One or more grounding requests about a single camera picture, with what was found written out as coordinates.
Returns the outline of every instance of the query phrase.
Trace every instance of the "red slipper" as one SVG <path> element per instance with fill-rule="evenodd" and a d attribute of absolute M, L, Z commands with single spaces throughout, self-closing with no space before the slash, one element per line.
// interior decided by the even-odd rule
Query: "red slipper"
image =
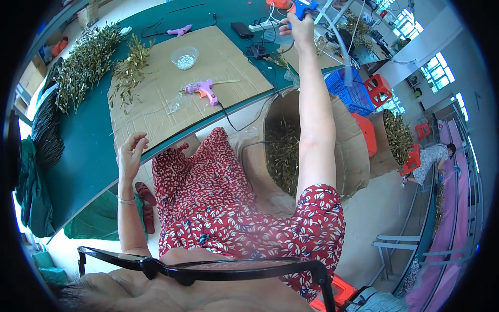
<path fill-rule="evenodd" d="M 144 207 L 142 208 L 142 218 L 144 219 L 146 232 L 154 234 L 154 213 L 153 207 L 149 205 L 149 203 L 144 203 Z"/>
<path fill-rule="evenodd" d="M 151 204 L 151 206 L 156 206 L 156 198 L 154 198 L 153 193 L 151 193 L 147 185 L 145 185 L 143 182 L 137 182 L 135 183 L 135 189 L 137 190 L 137 194 L 139 194 L 142 200 L 145 200 L 146 202 Z"/>

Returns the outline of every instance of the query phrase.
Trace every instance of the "woman in floral dress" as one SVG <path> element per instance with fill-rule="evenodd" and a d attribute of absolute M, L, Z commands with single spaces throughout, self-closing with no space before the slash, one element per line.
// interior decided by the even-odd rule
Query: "woman in floral dress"
<path fill-rule="evenodd" d="M 402 177 L 402 187 L 405 187 L 407 181 L 418 183 L 419 185 L 423 185 L 425 182 L 426 175 L 430 170 L 434 161 L 438 161 L 438 171 L 440 174 L 443 174 L 442 167 L 444 162 L 452 157 L 456 152 L 456 146 L 454 144 L 436 144 L 430 146 L 426 149 L 422 149 L 419 153 L 419 159 L 421 161 L 421 165 L 414 169 L 412 172 L 412 177 L 405 175 Z"/>
<path fill-rule="evenodd" d="M 255 195 L 227 141 L 227 134 L 222 128 L 216 128 L 194 156 L 184 156 L 182 149 L 187 147 L 184 145 L 168 149 L 153 160 L 161 220 L 159 254 L 165 264 L 227 257 L 308 257 L 324 263 L 332 277 L 341 255 L 345 221 L 335 190 L 336 130 L 329 93 L 313 43 L 311 16 L 300 21 L 290 13 L 282 23 L 281 35 L 292 34 L 295 39 L 301 68 L 296 211 L 291 218 L 277 218 L 258 211 L 254 205 Z M 142 150 L 148 143 L 146 133 L 135 133 L 118 151 L 118 233 L 123 253 L 150 257 L 142 224 L 132 203 L 132 181 Z M 148 311 L 241 311 L 242 307 L 245 311 L 310 311 L 308 302 L 319 292 L 310 272 L 279 279 L 197 281 L 190 287 L 181 286 L 166 276 L 148 280 L 142 272 L 127 269 L 87 274 L 82 280 L 83 286 L 65 289 L 56 296 L 66 305 L 92 306 L 94 311 L 96 307 L 112 307 L 117 311 L 144 311 L 144 308 Z"/>

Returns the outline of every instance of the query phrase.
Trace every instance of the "hand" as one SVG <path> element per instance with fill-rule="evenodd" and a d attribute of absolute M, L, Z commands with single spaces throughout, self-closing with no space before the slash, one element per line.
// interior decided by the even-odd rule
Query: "hand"
<path fill-rule="evenodd" d="M 295 14 L 288 12 L 287 18 L 283 18 L 281 23 L 284 26 L 279 27 L 280 35 L 291 34 L 294 38 L 294 46 L 299 53 L 311 49 L 315 54 L 315 44 L 313 42 L 314 23 L 310 14 L 305 14 L 303 20 L 299 20 Z M 289 29 L 288 23 L 291 23 L 292 29 Z"/>
<path fill-rule="evenodd" d="M 124 183 L 132 183 L 139 172 L 140 156 L 142 151 L 147 148 L 149 140 L 146 139 L 147 133 L 136 132 L 132 134 L 118 149 L 116 162 L 120 172 L 119 179 Z"/>

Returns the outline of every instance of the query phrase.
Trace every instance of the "glasses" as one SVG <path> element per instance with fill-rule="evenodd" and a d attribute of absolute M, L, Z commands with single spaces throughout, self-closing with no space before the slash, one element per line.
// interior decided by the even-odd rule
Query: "glasses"
<path fill-rule="evenodd" d="M 184 286 L 195 281 L 246 281 L 259 280 L 303 271 L 312 273 L 312 280 L 321 287 L 327 312 L 334 312 L 331 280 L 326 266 L 318 260 L 298 257 L 234 259 L 199 261 L 168 266 L 158 259 L 129 254 L 113 253 L 95 248 L 78 246 L 80 276 L 85 275 L 86 257 L 100 259 L 124 269 L 142 271 L 152 280 L 158 273 L 175 279 Z"/>

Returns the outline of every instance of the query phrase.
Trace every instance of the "hair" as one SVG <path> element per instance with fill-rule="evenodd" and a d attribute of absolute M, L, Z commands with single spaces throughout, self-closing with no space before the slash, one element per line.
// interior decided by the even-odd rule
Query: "hair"
<path fill-rule="evenodd" d="M 447 144 L 447 148 L 452 151 L 452 155 L 451 155 L 451 158 L 452 158 L 452 156 L 454 156 L 454 154 L 456 153 L 456 146 L 451 143 L 451 144 Z"/>
<path fill-rule="evenodd" d="M 90 282 L 78 280 L 65 285 L 53 283 L 47 283 L 47 285 L 57 299 L 60 307 L 65 311 L 108 311 L 108 309 L 103 308 L 96 301 L 89 300 L 91 296 L 100 291 Z"/>

